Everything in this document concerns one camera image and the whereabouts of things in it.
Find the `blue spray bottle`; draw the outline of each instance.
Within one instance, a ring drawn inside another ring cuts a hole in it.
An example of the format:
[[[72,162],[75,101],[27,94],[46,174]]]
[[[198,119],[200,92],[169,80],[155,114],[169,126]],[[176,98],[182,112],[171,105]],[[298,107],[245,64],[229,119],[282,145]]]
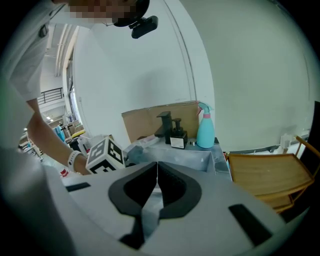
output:
[[[214,122],[211,119],[210,110],[213,110],[208,104],[201,101],[198,102],[198,115],[204,110],[203,119],[200,123],[196,143],[204,149],[212,148],[215,144],[215,128]]]

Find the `small white box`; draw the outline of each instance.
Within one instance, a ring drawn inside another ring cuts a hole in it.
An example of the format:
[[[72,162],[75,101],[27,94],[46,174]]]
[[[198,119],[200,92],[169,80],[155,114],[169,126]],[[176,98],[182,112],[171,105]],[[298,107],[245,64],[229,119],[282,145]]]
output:
[[[110,137],[90,149],[85,166],[92,174],[112,172],[125,167],[124,153]]]

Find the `hand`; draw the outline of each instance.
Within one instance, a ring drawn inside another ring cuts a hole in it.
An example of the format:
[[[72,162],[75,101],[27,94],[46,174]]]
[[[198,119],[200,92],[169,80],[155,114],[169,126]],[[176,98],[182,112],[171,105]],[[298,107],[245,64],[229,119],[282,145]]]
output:
[[[86,169],[86,163],[87,159],[82,156],[78,155],[75,160],[74,160],[74,171],[76,173],[80,173],[82,175],[89,175],[91,174],[87,169]]]

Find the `railing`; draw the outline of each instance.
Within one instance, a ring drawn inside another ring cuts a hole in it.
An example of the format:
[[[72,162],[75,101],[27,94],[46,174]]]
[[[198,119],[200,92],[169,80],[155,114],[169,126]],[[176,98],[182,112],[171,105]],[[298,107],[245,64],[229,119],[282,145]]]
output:
[[[58,89],[46,90],[41,93],[41,96],[37,98],[38,105],[42,105],[48,102],[53,102],[63,98],[62,87]]]

